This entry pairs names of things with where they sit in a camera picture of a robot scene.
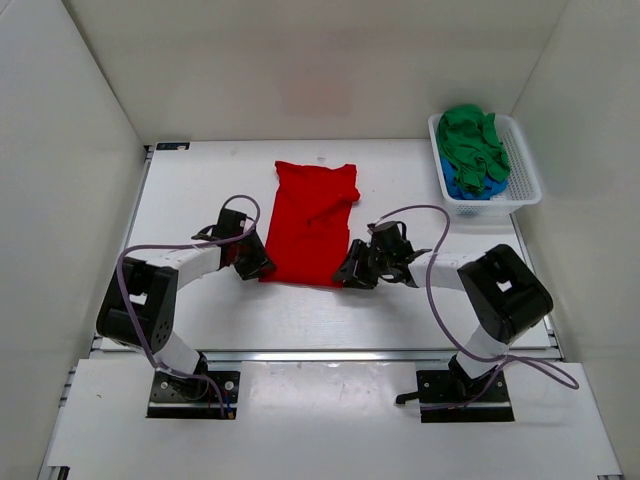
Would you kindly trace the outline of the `red t shirt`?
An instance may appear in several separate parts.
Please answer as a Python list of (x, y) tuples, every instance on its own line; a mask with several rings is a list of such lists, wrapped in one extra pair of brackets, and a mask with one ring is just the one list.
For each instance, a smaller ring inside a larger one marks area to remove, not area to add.
[(349, 217), (360, 199), (357, 167), (275, 163), (279, 186), (266, 251), (276, 270), (263, 283), (339, 288), (332, 277), (350, 245)]

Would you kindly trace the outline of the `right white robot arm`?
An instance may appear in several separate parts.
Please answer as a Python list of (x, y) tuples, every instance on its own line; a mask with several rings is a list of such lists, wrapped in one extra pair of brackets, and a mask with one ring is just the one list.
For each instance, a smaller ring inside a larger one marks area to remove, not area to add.
[(332, 277), (335, 283), (364, 290), (381, 281), (422, 288), (431, 309), (436, 308), (436, 288), (466, 294), (478, 327), (449, 362), (449, 391), (460, 400), (480, 393), (511, 345), (553, 308), (547, 289), (508, 245), (480, 253), (441, 254), (414, 249), (401, 221), (371, 224), (369, 233), (369, 241), (352, 242)]

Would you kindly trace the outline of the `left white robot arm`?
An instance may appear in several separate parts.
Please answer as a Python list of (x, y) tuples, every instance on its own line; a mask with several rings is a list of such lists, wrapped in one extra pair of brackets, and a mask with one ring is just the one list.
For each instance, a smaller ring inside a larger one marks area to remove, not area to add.
[(215, 224), (192, 237), (188, 249), (174, 249), (150, 260), (126, 256), (114, 271), (96, 320), (97, 333), (151, 357), (154, 368), (174, 376), (188, 398), (208, 389), (203, 355), (174, 332), (178, 292), (226, 267), (243, 280), (260, 279), (276, 270), (254, 230), (251, 218), (229, 207)]

